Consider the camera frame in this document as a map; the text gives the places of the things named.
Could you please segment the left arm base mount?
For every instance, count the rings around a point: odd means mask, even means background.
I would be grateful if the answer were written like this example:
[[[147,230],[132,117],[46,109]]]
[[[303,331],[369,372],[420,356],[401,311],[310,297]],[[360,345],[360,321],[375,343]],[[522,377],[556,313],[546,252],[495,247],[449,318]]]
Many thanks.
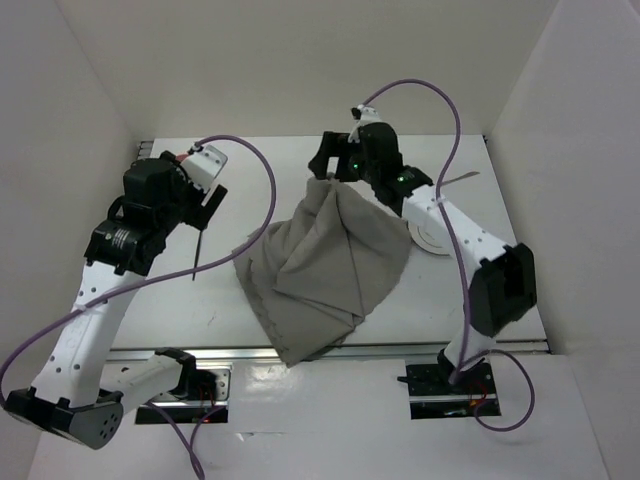
[[[202,418],[206,424],[224,424],[229,416],[230,380],[229,367],[198,369],[186,393],[162,392],[151,403],[178,425],[195,425]]]

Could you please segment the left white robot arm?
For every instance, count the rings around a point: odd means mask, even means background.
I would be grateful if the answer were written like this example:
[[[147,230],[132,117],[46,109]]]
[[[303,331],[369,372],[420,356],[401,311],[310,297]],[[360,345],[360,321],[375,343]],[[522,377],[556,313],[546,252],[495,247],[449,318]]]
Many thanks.
[[[103,368],[140,281],[179,224],[204,231],[227,193],[215,179],[228,158],[209,147],[180,158],[169,151],[136,160],[124,192],[92,232],[74,318],[31,385],[13,390],[6,411],[19,421],[93,450],[115,435],[126,413],[154,397],[214,397],[216,377],[193,355],[163,347],[138,366]]]

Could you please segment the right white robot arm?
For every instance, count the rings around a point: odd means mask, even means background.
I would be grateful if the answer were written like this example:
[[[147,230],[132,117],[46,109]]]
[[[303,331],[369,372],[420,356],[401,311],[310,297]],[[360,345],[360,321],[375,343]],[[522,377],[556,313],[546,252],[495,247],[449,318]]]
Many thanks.
[[[407,165],[393,128],[383,122],[355,133],[326,131],[309,170],[328,176],[330,159],[340,182],[364,181],[375,198],[398,217],[428,233],[457,261],[462,280],[463,326],[438,355],[436,379],[460,391],[488,354],[496,336],[537,304],[534,254],[487,232],[453,205],[422,170]]]

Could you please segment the grey cloth placemat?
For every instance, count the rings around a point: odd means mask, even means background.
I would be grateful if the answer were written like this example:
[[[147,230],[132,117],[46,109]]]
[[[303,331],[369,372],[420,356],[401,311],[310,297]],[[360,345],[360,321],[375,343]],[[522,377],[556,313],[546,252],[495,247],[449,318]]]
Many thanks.
[[[293,367],[344,341],[394,290],[405,221],[345,183],[311,178],[293,215],[234,250],[236,277],[279,359]]]

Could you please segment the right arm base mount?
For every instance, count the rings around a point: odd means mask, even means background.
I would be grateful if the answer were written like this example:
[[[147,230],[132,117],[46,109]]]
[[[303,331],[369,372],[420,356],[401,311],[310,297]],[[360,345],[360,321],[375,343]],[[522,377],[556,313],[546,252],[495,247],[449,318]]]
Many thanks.
[[[440,376],[437,364],[407,364],[397,381],[407,387],[412,420],[500,416],[493,370],[486,362],[451,385]]]

